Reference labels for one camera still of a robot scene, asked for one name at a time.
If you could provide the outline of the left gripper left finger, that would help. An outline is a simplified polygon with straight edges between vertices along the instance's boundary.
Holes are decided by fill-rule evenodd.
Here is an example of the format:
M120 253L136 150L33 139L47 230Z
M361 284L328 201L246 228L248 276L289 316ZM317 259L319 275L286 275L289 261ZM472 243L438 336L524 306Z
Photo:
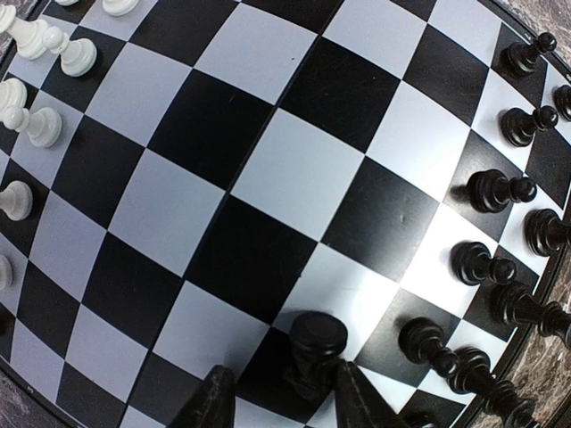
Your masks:
M171 422L172 427L233 427L236 382L233 372L214 366Z

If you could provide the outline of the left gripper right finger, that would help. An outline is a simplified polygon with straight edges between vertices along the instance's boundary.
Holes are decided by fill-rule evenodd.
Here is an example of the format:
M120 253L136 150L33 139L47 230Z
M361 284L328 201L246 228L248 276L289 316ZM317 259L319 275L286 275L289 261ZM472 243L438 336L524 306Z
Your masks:
M338 427L409 427L351 361L338 363L334 390Z

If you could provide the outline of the black chess pawn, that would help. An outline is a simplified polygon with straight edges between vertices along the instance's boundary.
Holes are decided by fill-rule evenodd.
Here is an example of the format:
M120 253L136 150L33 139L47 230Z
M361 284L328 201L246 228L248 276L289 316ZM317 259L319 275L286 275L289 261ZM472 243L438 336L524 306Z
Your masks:
M550 32L543 32L531 44L514 42L505 50L505 56L512 72L526 77L534 73L537 60L541 55L553 52L557 39Z
M517 266L511 259L493 257L480 242L460 242L451 249L452 273L463 283L476 286L484 280L495 284L510 284L517 276Z
M284 378L302 399L319 403L333 389L347 340L345 324L327 313L306 311L294 319L289 332L292 363Z
M471 205L483 213L499 213L510 202L531 202L537 195L536 183L531 178L507 178L497 169L474 173L467 189Z
M427 317L416 317L401 329L398 343L412 363L428 364L444 379L452 378L459 368L459 357L443 344L443 329Z

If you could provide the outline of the black chess piece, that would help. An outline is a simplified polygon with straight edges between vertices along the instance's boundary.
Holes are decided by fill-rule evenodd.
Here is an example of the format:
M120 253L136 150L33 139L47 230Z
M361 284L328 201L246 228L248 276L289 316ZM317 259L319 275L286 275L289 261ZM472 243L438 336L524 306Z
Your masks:
M559 337L570 349L570 314L556 301L539 303L520 282L494 287L491 313L504 325L535 325L540 336Z
M516 147L527 147L537 132L553 129L559 122L557 110L549 105L528 114L520 108L512 108L501 116L501 132Z
M535 401L520 398L509 380L497 380L490 372L491 360L482 350L463 347L456 350L458 369L447 381L457 394L474 393L484 402L487 415L498 416L504 427L541 427L534 419Z

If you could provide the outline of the black white chessboard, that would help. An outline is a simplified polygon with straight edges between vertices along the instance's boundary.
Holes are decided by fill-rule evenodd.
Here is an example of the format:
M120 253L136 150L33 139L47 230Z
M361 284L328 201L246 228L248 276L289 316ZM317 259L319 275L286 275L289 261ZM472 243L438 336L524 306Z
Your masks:
M74 427L165 427L213 366L236 378L238 427L333 427L335 396L285 380L305 311L348 330L355 363L402 418L466 427L457 394L398 343L427 317L501 376L522 329L490 312L495 284L463 284L451 249L511 259L534 298L555 257L524 235L531 210L570 214L570 122L510 144L501 116L570 84L555 51L521 77L504 50L534 34L492 1L45 1L44 20L97 59L62 72L12 58L23 108L58 111L48 148L1 120L1 368ZM529 177L531 202L471 205L479 171Z

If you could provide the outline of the black chess knight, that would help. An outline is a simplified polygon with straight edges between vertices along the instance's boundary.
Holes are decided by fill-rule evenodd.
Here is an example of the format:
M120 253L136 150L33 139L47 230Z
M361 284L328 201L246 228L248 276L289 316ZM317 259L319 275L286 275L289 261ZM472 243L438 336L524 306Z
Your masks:
M531 210L525 216L524 235L536 255L549 257L570 244L570 225L554 210Z

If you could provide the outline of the white pawn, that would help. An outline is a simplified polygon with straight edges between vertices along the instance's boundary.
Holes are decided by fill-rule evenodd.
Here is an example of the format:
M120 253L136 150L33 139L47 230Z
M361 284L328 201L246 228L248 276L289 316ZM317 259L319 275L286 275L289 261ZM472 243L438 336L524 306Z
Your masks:
M1 210L12 221L25 219L33 206L33 194L30 187L20 181L12 181L1 192Z
M26 108L10 106L4 112L4 125L17 133L26 133L30 142L40 148L54 145L62 131L62 118L50 107L30 112Z
M42 35L44 47L60 57L62 72L74 78L88 73L95 65L97 49L88 38L70 40L68 33L49 27Z

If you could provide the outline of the white bishop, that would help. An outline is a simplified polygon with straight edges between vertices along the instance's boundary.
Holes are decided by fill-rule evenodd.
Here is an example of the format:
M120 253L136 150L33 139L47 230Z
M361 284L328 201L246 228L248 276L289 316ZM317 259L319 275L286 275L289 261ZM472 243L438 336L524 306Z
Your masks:
M8 107L23 108L28 98L28 90L17 78L8 78L0 83L0 115L4 120L4 113Z

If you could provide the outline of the white king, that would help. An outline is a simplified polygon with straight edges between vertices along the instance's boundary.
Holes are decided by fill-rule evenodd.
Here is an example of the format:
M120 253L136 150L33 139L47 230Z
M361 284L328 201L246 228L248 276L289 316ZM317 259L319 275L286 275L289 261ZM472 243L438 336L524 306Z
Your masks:
M16 42L17 53L24 59L34 61L46 52L44 32L49 24L41 19L25 21L16 16L13 5L0 5L1 32L9 34Z

